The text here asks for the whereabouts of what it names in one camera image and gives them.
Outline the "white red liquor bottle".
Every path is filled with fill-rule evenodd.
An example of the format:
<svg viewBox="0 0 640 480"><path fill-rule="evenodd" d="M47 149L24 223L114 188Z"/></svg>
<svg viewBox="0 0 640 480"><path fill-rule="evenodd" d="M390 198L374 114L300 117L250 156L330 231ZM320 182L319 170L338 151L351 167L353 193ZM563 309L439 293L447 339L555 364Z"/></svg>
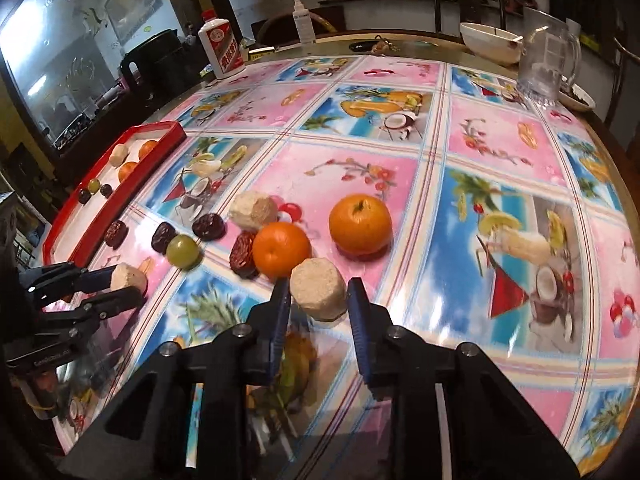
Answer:
<svg viewBox="0 0 640 480"><path fill-rule="evenodd" d="M214 9L202 13L203 26L198 38L217 79L226 79L244 70L241 49L233 35L231 24L218 18Z"/></svg>

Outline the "beige cylinder cake piece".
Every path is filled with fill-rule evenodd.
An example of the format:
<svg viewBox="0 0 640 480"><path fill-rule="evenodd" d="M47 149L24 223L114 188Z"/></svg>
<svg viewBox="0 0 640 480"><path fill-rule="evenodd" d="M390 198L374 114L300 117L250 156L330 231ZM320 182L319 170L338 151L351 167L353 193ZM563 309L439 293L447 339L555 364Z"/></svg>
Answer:
<svg viewBox="0 0 640 480"><path fill-rule="evenodd" d="M307 258L291 273L290 291L296 304L319 322L333 322L346 312L346 283L326 258Z"/></svg>

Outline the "black ashtray on table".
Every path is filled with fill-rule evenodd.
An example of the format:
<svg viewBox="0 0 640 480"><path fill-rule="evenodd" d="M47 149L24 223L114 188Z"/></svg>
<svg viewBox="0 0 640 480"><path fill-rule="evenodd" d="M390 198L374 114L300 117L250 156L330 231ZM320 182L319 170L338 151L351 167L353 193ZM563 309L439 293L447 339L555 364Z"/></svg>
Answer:
<svg viewBox="0 0 640 480"><path fill-rule="evenodd" d="M378 44L378 40L360 40L352 42L348 48L357 54L370 53L374 47Z"/></svg>

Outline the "green grape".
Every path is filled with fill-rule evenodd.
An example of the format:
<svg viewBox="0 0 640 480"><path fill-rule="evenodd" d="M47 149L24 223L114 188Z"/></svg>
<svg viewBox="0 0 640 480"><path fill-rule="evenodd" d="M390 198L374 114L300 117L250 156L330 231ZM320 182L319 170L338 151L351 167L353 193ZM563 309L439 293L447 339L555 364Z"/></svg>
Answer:
<svg viewBox="0 0 640 480"><path fill-rule="evenodd" d="M97 192L99 192L100 187L101 183L98 179L91 179L87 185L88 191L91 194L96 194Z"/></svg>
<svg viewBox="0 0 640 480"><path fill-rule="evenodd" d="M200 261L201 248L192 237L178 234L167 245L165 256L172 266L189 270Z"/></svg>

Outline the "beige cake piece back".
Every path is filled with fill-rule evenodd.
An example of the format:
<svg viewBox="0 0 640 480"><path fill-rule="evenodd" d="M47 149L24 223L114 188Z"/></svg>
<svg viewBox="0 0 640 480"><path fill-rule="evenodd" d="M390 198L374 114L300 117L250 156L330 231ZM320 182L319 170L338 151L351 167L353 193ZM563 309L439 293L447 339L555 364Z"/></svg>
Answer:
<svg viewBox="0 0 640 480"><path fill-rule="evenodd" d="M245 191L232 200L229 218L241 230L257 232L267 224L277 222L279 211L276 202L269 195Z"/></svg>

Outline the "white ceramic bowl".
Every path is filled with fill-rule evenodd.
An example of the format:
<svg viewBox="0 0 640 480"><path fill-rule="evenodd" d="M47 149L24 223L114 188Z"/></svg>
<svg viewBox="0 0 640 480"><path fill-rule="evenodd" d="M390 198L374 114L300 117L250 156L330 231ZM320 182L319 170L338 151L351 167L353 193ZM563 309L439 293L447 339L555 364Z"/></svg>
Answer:
<svg viewBox="0 0 640 480"><path fill-rule="evenodd" d="M461 23L464 44L476 55L501 66L518 64L522 56L522 37L506 30L476 23Z"/></svg>

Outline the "dark plum in tray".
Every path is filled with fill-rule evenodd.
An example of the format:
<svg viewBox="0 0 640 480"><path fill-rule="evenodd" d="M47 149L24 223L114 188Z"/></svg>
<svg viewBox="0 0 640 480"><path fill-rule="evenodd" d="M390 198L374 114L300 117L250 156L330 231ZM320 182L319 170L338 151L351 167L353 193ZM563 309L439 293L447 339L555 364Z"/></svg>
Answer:
<svg viewBox="0 0 640 480"><path fill-rule="evenodd" d="M80 203L81 205L85 205L86 203L88 203L88 201L90 200L91 196L92 196L92 194L88 190L88 188L81 188L78 191L78 195L77 195L78 203Z"/></svg>

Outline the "small white dish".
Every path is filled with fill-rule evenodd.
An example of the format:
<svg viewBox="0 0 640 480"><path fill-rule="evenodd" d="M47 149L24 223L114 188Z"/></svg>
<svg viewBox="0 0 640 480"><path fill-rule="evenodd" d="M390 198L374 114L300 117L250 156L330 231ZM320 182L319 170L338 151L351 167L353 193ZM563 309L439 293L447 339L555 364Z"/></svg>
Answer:
<svg viewBox="0 0 640 480"><path fill-rule="evenodd" d="M566 108L578 113L590 112L596 108L596 102L590 94L578 84L569 86L565 76L562 77L560 85L559 100Z"/></svg>

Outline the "dark red jujube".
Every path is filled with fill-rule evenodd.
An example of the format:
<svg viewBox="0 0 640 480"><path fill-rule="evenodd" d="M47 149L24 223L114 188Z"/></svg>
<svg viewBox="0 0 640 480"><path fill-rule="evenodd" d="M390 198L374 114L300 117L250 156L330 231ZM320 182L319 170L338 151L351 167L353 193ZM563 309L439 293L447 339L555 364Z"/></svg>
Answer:
<svg viewBox="0 0 640 480"><path fill-rule="evenodd" d="M236 237L229 255L231 271L243 280L250 280L258 273L253 256L255 237L255 232L242 231Z"/></svg>

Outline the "orange mandarin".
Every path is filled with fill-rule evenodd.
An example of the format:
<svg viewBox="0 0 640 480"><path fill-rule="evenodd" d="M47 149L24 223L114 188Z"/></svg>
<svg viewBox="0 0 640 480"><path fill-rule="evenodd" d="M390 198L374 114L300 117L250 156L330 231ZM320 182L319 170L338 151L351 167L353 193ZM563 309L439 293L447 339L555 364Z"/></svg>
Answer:
<svg viewBox="0 0 640 480"><path fill-rule="evenodd" d="M141 145L138 151L138 159L142 160L148 156L157 146L157 140L147 140Z"/></svg>
<svg viewBox="0 0 640 480"><path fill-rule="evenodd" d="M335 245L347 255L370 256L393 239L393 220L387 206L367 194L342 198L329 213L329 231Z"/></svg>
<svg viewBox="0 0 640 480"><path fill-rule="evenodd" d="M311 254L309 238L293 223L270 223L257 233L253 243L257 270L273 282L278 278L288 278L292 270Z"/></svg>
<svg viewBox="0 0 640 480"><path fill-rule="evenodd" d="M119 182L124 182L138 166L137 162L124 162L118 170Z"/></svg>

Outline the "green grape in tray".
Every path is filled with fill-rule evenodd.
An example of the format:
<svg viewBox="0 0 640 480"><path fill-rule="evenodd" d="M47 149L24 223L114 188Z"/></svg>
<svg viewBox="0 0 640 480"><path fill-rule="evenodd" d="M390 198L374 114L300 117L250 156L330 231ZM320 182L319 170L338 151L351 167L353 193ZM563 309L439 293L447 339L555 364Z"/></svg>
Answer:
<svg viewBox="0 0 640 480"><path fill-rule="evenodd" d="M101 183L98 179L91 179L87 185L88 191L91 194L96 194L97 192L99 192L100 187Z"/></svg>

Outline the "colourful fruit print tablecloth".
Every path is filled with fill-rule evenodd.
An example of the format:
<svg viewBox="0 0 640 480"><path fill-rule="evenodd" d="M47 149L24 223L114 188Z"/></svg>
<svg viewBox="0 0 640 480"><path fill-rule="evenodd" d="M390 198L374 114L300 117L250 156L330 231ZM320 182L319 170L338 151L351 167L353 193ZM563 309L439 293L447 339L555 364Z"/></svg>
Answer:
<svg viewBox="0 0 640 480"><path fill-rule="evenodd" d="M169 113L186 136L90 264L148 280L104 357L60 370L70 450L163 342L207 344L293 281L270 388L246 392L263 479L381 479L390 402L358 373L360 278L431 344L478 344L581 474L620 447L639 390L639 261L586 128L482 70L415 58L259 63Z"/></svg>

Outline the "beige cake piece in tray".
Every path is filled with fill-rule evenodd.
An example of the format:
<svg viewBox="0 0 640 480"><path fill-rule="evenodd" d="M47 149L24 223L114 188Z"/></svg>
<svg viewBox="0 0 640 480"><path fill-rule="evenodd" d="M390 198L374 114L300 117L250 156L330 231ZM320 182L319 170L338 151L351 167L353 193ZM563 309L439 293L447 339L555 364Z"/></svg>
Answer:
<svg viewBox="0 0 640 480"><path fill-rule="evenodd" d="M108 163L114 167L118 168L122 166L128 157L129 150L126 144L116 144L111 151L110 157L108 158Z"/></svg>

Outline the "clear glass pitcher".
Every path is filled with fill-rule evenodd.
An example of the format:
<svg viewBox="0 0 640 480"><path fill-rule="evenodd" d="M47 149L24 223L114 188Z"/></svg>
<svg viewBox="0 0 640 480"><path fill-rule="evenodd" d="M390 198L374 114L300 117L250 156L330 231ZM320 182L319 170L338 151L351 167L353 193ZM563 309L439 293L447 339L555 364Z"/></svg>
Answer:
<svg viewBox="0 0 640 480"><path fill-rule="evenodd" d="M581 62L579 39L565 22L535 9L524 10L518 92L541 106L553 106L561 88L574 84Z"/></svg>

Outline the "white spray bottle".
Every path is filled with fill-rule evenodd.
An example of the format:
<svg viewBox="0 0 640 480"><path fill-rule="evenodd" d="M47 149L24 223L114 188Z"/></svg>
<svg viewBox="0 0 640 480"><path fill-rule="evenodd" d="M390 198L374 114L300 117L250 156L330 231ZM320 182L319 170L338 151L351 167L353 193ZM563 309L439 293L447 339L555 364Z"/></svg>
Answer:
<svg viewBox="0 0 640 480"><path fill-rule="evenodd" d="M292 17L299 42L301 44L314 44L316 42L316 34L314 33L314 24L312 24L310 11L302 0L293 0L293 3Z"/></svg>

